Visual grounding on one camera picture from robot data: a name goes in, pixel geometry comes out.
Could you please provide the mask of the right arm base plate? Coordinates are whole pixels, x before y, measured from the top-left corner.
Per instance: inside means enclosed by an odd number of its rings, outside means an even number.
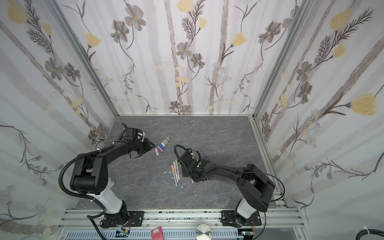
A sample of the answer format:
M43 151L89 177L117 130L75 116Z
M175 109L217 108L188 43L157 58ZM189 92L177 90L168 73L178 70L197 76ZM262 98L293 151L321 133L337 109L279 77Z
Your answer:
M258 211L254 212L251 215L251 217L248 219L237 214L235 211L221 211L220 222L225 227L234 227L234 228L262 225L262 220L260 217L260 213Z

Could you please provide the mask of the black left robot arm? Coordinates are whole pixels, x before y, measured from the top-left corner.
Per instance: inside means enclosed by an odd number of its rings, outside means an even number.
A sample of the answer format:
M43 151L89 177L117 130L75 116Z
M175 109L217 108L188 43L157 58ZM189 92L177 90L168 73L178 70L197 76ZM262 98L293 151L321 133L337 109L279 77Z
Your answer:
M102 209L102 228L123 227L132 221L126 203L109 186L108 165L132 152L139 158L155 148L142 130L129 128L125 123L122 126L123 132L116 141L102 149L79 154L62 168L58 178L64 193L88 199Z

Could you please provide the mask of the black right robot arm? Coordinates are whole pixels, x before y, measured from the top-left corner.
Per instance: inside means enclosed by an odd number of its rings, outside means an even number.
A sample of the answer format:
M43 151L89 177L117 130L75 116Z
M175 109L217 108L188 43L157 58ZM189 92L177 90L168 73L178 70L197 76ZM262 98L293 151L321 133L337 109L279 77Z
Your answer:
M255 224L252 216L257 212L266 213L269 204L281 200L285 194L283 187L281 196L274 199L276 185L271 178L280 184L283 182L273 175L263 173L253 164L247 164L245 167L218 165L208 158L202 158L198 151L181 145L174 146L174 153L184 178L189 177L195 183L219 181L238 188L242 199L234 211L222 211L223 226L240 228Z

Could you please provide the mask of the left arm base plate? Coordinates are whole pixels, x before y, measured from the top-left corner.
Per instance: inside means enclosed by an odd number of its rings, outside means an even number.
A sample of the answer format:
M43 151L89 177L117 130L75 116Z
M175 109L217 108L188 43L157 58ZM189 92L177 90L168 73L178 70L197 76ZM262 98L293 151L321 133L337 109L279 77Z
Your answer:
M144 211L125 211L117 214L105 214L100 226L103 229L123 226L141 227L144 213Z

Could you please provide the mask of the green capped pink pen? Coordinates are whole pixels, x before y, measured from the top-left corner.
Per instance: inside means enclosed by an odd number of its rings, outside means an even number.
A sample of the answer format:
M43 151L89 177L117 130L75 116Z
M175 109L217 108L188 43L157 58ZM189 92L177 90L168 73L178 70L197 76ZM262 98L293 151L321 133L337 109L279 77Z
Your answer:
M180 178L180 173L179 173L179 164L177 161L175 161L175 166L176 166L176 174L177 174L177 178L178 178L178 181L181 179Z

